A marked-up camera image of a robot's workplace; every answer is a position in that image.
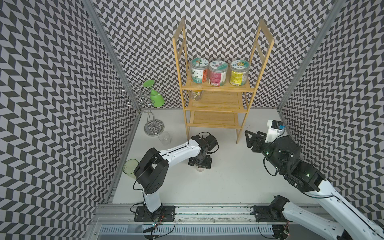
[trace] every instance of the green label jar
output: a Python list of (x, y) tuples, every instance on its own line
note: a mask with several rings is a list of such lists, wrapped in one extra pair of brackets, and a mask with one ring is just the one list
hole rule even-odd
[(235, 60), (231, 63), (230, 83), (235, 86), (244, 85), (248, 79), (249, 62), (245, 60)]
[(208, 60), (205, 58), (195, 58), (191, 62), (192, 81), (194, 83), (204, 83), (207, 80)]

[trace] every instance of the jar label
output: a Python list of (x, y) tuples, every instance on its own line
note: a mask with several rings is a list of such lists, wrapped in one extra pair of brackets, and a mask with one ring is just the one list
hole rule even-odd
[(242, 83), (244, 83), (247, 80), (247, 77), (248, 76), (244, 73), (238, 73), (238, 72), (232, 71), (230, 83), (232, 85), (240, 86)]
[(222, 81), (222, 73), (213, 73), (212, 71), (209, 73), (209, 83), (214, 86), (220, 86), (220, 82)]
[(192, 98), (193, 100), (195, 100), (195, 101), (200, 100), (200, 98), (201, 98), (201, 93), (202, 93), (202, 92), (203, 92), (203, 91), (193, 91), (191, 98)]
[(204, 83), (207, 80), (207, 69), (205, 70), (192, 70), (192, 81), (194, 83)]

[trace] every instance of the black cable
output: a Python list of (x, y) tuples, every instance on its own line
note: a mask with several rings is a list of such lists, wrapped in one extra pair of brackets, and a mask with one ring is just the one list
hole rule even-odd
[(196, 135), (200, 135), (200, 134), (202, 134), (202, 133), (208, 133), (208, 134), (210, 134), (209, 132), (201, 132), (201, 133), (198, 133), (198, 134), (196, 134)]
[(182, 149), (182, 148), (185, 148), (185, 147), (187, 147), (188, 145), (189, 145), (189, 140), (188, 140), (188, 143), (187, 143), (186, 146), (179, 147), (178, 149), (175, 149), (175, 150), (173, 150), (173, 151), (170, 151), (170, 152), (168, 152), (168, 153), (166, 153), (166, 154), (164, 154), (164, 155), (161, 155), (161, 156), (165, 156), (165, 155), (170, 154), (170, 153), (172, 153), (172, 152), (174, 152), (174, 151), (177, 151), (177, 150), (180, 150), (180, 149)]
[(131, 212), (135, 213), (134, 211), (132, 211), (132, 207), (135, 206), (135, 205), (139, 205), (139, 204), (143, 204), (143, 205), (144, 205), (144, 202), (139, 202), (139, 203), (133, 204), (133, 205), (129, 208), (129, 210), (130, 210)]
[(249, 211), (250, 211), (252, 214), (255, 214), (255, 212), (253, 212), (253, 211), (251, 210), (252, 207), (253, 207), (253, 206), (250, 206), (250, 207), (249, 207)]
[(266, 165), (265, 165), (265, 160), (266, 160), (266, 157), (264, 157), (264, 159), (263, 159), (263, 164), (264, 164), (264, 168), (265, 168), (265, 170), (267, 171), (267, 173), (269, 173), (269, 175), (271, 175), (271, 176), (276, 176), (277, 175), (277, 169), (276, 169), (276, 172), (275, 172), (275, 174), (274, 175), (272, 175), (269, 171), (268, 171), (268, 169), (266, 168)]
[(217, 152), (217, 150), (218, 150), (219, 147), (220, 147), (220, 146), (217, 144), (217, 149), (216, 149), (216, 151), (214, 151), (214, 152), (207, 152), (207, 154), (212, 154), (212, 153)]
[(291, 153), (290, 151), (287, 151), (287, 150), (275, 150), (275, 151), (263, 151), (263, 152), (288, 152), (288, 153)]
[(315, 199), (325, 199), (325, 198), (330, 198), (330, 197), (335, 197), (337, 198), (339, 201), (341, 201), (349, 210), (351, 210), (351, 212), (353, 212), (362, 222), (364, 222), (368, 227), (369, 229), (371, 229), (374, 233), (376, 233), (376, 231), (370, 227), (370, 225), (368, 223), (366, 223), (354, 210), (352, 210), (352, 208), (350, 208), (345, 202), (343, 202), (340, 198), (338, 198), (337, 196), (335, 195), (331, 195), (331, 196), (321, 196), (321, 197), (313, 197), (313, 196), (309, 196), (308, 194), (304, 193), (304, 195), (308, 196), (308, 197), (311, 197), (311, 198), (315, 198)]
[(175, 227), (176, 227), (176, 218), (175, 218), (175, 216), (172, 216), (172, 215), (170, 215), (170, 214), (164, 214), (164, 215), (169, 215), (169, 216), (173, 217), (173, 219), (175, 220), (175, 224), (173, 225), (173, 228), (172, 228), (172, 230), (171, 230), (169, 233), (164, 234), (164, 235), (161, 235), (161, 236), (158, 236), (157, 238), (159, 238), (159, 237), (164, 237), (164, 236), (170, 234), (171, 232), (173, 232), (173, 230), (175, 230)]
[(340, 200), (340, 198), (338, 198), (338, 197), (335, 196), (335, 195), (331, 195), (331, 196), (321, 196), (321, 197), (313, 197), (313, 196), (309, 196), (309, 195), (306, 194), (305, 192), (303, 192), (303, 194), (306, 195), (306, 196), (308, 196), (308, 197), (315, 198), (315, 199), (324, 199), (324, 198), (335, 197), (335, 198), (337, 198), (338, 200)]
[(273, 142), (275, 142), (276, 141), (276, 139), (275, 140), (273, 140), (272, 142), (270, 142), (269, 144), (268, 144), (268, 146), (266, 146), (264, 149), (267, 149), (269, 146), (271, 146), (271, 144), (273, 143)]
[(150, 164), (141, 174), (140, 174), (140, 176), (138, 176), (137, 178), (136, 178), (136, 181), (133, 183), (133, 186), (132, 186), (132, 188), (133, 188), (133, 190), (135, 190), (135, 191), (137, 191), (137, 190), (142, 190), (142, 189), (135, 189), (135, 184), (137, 183), (137, 180), (141, 177), (141, 175), (143, 175), (143, 173), (145, 173), (145, 171), (150, 167), (150, 166), (152, 166), (152, 164)]
[(260, 220), (263, 219), (263, 218), (266, 219), (266, 217), (262, 217), (262, 218), (259, 218), (259, 220), (257, 220), (257, 230), (259, 230), (259, 233), (260, 233), (263, 237), (268, 238), (268, 239), (275, 239), (274, 237), (266, 237), (266, 236), (264, 236), (264, 235), (262, 234), (262, 232), (260, 231), (260, 228), (259, 228), (259, 222), (260, 222)]

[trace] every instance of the black and white patterned backdrop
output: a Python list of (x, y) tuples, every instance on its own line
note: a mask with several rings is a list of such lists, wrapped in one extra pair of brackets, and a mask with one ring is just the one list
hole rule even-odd
[(283, 109), (304, 158), (381, 226), (383, 16), (381, 0), (347, 1)]
[[(188, 60), (204, 57), (226, 62), (249, 59), (258, 21), (264, 18), (275, 38), (275, 47), (253, 106), (276, 107), (331, 3), (332, 0), (94, 0), (134, 91), (148, 79), (157, 80), (158, 89), (165, 92), (166, 108), (181, 107), (172, 36), (183, 16), (187, 20)], [(253, 86), (261, 66), (259, 60), (253, 59), (250, 71)]]
[(82, 237), (135, 113), (79, 0), (0, 1), (0, 85), (0, 239)]

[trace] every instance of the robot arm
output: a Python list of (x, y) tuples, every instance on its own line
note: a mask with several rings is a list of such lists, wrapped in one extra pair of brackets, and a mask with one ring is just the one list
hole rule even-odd
[(370, 221), (344, 199), (312, 164), (300, 160), (301, 147), (283, 134), (280, 121), (268, 121), (268, 134), (245, 131), (247, 147), (261, 152), (292, 186), (316, 201), (337, 221), (312, 214), (288, 199), (277, 196), (271, 203), (271, 215), (283, 215), (329, 240), (384, 239), (383, 229)]
[(144, 205), (153, 213), (161, 207), (159, 188), (169, 167), (189, 158), (189, 165), (210, 169), (212, 158), (207, 153), (217, 145), (211, 134), (206, 138), (193, 136), (188, 142), (167, 150), (149, 149), (136, 167), (134, 174), (144, 193)]

